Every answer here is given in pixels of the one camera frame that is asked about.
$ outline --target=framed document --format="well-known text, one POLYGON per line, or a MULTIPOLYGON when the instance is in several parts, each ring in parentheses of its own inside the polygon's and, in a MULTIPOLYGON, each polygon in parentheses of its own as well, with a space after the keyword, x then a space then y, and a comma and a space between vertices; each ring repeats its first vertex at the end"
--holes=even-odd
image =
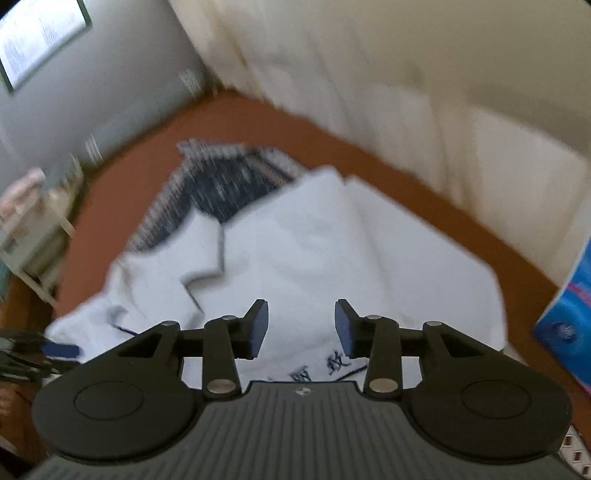
POLYGON ((0 20, 0 74, 8 90, 90 23, 82 0, 20 0, 0 20))

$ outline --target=green frame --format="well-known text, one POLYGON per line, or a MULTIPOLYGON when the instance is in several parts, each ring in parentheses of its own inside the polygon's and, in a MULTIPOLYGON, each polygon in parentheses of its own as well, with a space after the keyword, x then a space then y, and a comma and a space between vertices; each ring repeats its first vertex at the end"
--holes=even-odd
POLYGON ((14 92, 16 92, 20 87, 22 87, 33 75, 35 75, 35 73, 41 67, 43 67, 56 53, 58 53, 61 49, 63 49, 66 45, 68 45, 68 43, 77 39, 80 35, 82 35, 84 32, 86 32, 92 26, 92 20, 90 19, 90 15, 88 13, 88 9, 86 8, 86 5, 84 4, 84 1, 83 0, 76 0, 76 2, 78 3, 78 6, 80 7, 80 12, 82 13, 82 17, 84 17, 86 27, 84 27, 82 30, 80 30, 76 34, 72 35, 71 37, 65 39, 62 43, 60 43, 53 51, 51 51, 49 53, 49 55, 47 55, 47 57, 45 57, 39 63, 39 65, 37 65, 34 69, 32 69, 28 73, 27 76, 24 77, 17 86, 14 86, 10 82, 10 80, 8 79, 8 74, 6 73, 6 70, 4 69, 4 65, 2 64, 2 61, 0 60, 0 77, 2 77, 2 80, 4 81, 4 85, 6 86, 6 88, 8 90, 8 93, 14 94, 14 92))

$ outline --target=wooden surface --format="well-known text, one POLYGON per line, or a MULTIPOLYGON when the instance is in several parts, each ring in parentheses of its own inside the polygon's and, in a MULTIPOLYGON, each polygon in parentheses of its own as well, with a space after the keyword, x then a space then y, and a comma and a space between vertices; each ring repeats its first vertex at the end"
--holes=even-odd
MULTIPOLYGON (((41 301, 22 280, 11 277, 8 298, 0 305, 0 329, 42 332, 51 322, 53 309, 41 301)), ((0 416, 0 435, 17 448, 17 454, 31 463, 47 457, 33 422, 31 403, 36 390, 15 386, 17 396, 9 416, 0 416)))
POLYGON ((145 137, 93 183, 77 221, 64 266, 57 315, 101 290, 111 261, 124 249, 150 203, 181 156, 176 143, 207 141, 264 145, 284 150, 313 168, 334 165, 355 174, 481 257, 496 272, 504 295, 509 341, 536 370, 560 383, 574 405, 574 424, 591 440, 591 400, 582 387, 533 338, 531 329, 556 292, 533 265, 467 214, 415 178, 271 105, 223 92, 190 108, 145 137))

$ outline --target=pink object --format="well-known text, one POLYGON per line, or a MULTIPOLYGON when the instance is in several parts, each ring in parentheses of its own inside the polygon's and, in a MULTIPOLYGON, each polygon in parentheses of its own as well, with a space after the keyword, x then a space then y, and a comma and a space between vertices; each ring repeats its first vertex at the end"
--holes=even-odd
POLYGON ((0 220, 6 222, 12 215, 18 213, 44 180, 45 174, 42 169, 32 168, 23 178, 12 183, 0 197, 0 220))

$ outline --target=gray wall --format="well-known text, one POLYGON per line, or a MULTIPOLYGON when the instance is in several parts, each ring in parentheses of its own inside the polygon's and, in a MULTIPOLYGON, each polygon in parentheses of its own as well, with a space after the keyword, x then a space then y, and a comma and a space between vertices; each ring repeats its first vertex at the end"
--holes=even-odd
POLYGON ((200 60, 167 0, 85 0, 92 26, 16 92, 0 85, 0 192, 200 60))

